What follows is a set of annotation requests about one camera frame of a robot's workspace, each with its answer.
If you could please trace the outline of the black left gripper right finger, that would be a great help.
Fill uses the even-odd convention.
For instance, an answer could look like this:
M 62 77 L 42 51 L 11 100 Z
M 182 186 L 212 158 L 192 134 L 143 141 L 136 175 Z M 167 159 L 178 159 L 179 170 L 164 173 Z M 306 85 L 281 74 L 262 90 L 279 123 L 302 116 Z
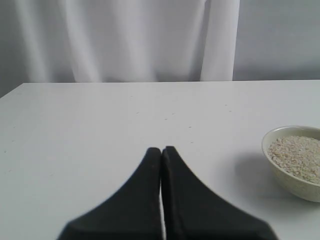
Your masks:
M 203 184 L 173 146 L 161 155 L 161 195 L 168 240 L 276 240 L 265 221 Z

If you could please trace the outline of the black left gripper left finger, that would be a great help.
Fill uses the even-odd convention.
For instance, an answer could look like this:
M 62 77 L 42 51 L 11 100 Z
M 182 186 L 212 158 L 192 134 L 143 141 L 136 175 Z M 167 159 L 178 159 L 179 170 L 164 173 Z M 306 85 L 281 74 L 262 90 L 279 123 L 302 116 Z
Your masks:
M 161 240 L 161 151 L 147 149 L 137 169 L 111 197 L 66 224 L 60 240 Z

